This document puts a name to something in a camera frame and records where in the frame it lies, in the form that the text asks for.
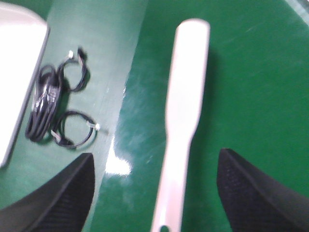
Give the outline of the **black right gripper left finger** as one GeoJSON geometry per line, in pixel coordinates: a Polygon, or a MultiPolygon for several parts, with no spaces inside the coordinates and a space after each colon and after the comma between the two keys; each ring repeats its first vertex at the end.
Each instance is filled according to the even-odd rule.
{"type": "Polygon", "coordinates": [[[2,232],[80,232],[94,196],[94,158],[83,153],[44,185],[0,211],[2,232]]]}

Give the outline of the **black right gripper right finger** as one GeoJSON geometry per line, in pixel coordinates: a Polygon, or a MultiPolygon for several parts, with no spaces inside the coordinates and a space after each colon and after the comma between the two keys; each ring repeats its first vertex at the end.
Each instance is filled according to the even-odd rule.
{"type": "Polygon", "coordinates": [[[234,232],[307,232],[309,199],[229,148],[218,158],[217,188],[234,232]]]}

